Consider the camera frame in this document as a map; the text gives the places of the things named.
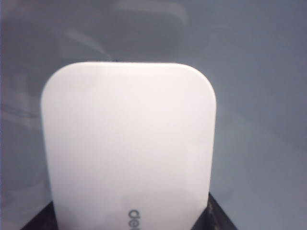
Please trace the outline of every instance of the white router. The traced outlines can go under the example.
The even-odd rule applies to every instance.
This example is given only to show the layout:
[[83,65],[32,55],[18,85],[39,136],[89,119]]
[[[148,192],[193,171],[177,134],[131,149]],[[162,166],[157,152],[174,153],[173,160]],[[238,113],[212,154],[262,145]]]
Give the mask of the white router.
[[190,230],[207,206],[216,98],[176,63],[82,62],[42,117],[60,230]]

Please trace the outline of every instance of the glossy white plastic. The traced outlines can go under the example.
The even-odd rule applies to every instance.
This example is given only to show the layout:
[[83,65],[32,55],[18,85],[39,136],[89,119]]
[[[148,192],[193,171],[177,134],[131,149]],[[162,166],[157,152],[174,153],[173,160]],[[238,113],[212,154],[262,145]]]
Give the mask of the glossy white plastic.
[[207,206],[216,98],[176,63],[83,62],[41,100],[60,230],[188,230]]

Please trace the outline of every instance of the device logo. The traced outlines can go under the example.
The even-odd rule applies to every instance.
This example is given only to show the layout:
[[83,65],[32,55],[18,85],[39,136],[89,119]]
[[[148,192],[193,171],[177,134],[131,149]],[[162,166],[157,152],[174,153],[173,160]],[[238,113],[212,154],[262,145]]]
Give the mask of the device logo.
[[138,210],[131,210],[128,214],[128,216],[130,217],[130,221],[129,221],[129,227],[131,227],[130,230],[140,230],[140,213]]

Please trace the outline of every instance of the gray wall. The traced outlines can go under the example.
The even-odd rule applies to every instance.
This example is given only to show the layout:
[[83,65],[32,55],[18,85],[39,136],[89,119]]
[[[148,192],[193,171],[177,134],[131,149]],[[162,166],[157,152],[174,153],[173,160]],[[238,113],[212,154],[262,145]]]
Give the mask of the gray wall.
[[240,229],[306,229],[307,2],[2,1],[1,226],[50,200],[39,97],[84,60],[185,63],[218,102],[211,193]]

